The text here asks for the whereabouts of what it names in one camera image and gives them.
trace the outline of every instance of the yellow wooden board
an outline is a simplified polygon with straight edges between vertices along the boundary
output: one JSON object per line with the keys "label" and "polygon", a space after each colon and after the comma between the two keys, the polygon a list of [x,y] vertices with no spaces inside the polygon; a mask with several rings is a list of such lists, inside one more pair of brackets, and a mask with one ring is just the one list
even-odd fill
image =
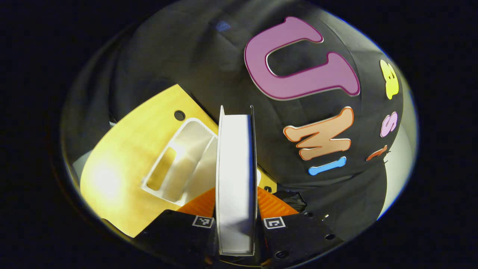
{"label": "yellow wooden board", "polygon": [[[123,233],[135,237],[166,209],[178,205],[140,188],[184,121],[197,118],[217,134],[217,124],[179,85],[150,98],[121,119],[95,146],[81,174],[80,191],[91,209]],[[276,192],[277,184],[261,171],[260,187]]]}

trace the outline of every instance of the black background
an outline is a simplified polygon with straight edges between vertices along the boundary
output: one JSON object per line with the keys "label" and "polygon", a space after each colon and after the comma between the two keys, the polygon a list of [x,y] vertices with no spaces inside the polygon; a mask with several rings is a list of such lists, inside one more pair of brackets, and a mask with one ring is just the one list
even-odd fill
{"label": "black background", "polygon": [[[165,2],[2,1],[7,60],[2,65],[1,182],[5,268],[165,268],[158,259],[95,230],[59,187],[57,120],[78,71],[110,37]],[[357,262],[471,261],[476,253],[472,198],[472,35],[476,5],[420,1],[321,1],[371,37],[402,69],[421,127],[414,174],[373,227],[308,266]]]}

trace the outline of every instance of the wooden board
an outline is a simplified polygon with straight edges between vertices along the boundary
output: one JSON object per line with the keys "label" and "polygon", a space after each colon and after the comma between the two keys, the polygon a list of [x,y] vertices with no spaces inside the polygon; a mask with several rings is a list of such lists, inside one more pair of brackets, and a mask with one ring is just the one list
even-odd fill
{"label": "wooden board", "polygon": [[[183,123],[174,117],[177,110],[183,111],[186,119],[199,119],[217,134],[217,124],[176,84],[121,119],[98,142],[83,168],[83,198],[100,218],[128,236],[135,237],[164,210],[179,209],[139,187]],[[259,170],[259,186],[276,192],[277,184]]]}

